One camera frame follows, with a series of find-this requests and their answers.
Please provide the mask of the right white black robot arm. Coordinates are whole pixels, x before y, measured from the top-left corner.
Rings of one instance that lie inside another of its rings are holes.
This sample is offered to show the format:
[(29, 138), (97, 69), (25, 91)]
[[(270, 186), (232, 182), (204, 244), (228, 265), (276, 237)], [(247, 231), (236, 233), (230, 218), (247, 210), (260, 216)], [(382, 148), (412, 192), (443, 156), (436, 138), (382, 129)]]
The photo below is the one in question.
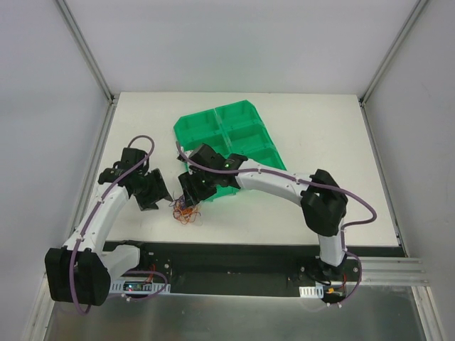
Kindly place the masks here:
[(236, 153), (225, 158), (207, 144), (186, 153), (178, 147), (178, 152), (178, 160), (188, 166), (178, 177), (187, 206), (211, 198), (218, 188), (256, 190), (288, 200), (301, 208), (306, 226), (318, 236), (321, 275), (333, 281), (344, 274), (341, 225), (348, 198), (330, 173), (318, 169), (304, 176)]

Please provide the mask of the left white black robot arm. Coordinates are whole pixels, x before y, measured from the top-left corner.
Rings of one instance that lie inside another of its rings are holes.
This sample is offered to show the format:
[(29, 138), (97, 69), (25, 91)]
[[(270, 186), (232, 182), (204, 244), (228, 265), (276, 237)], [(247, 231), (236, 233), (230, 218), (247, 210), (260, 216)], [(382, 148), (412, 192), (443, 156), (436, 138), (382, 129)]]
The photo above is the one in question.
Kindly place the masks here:
[(119, 161), (104, 169), (88, 211), (69, 239), (45, 255), (50, 296), (55, 302), (102, 305), (112, 282), (126, 272), (145, 275), (150, 259), (139, 247), (122, 244), (103, 253), (107, 237), (123, 207), (135, 199), (141, 211), (170, 200), (158, 168), (149, 168), (150, 153), (126, 147)]

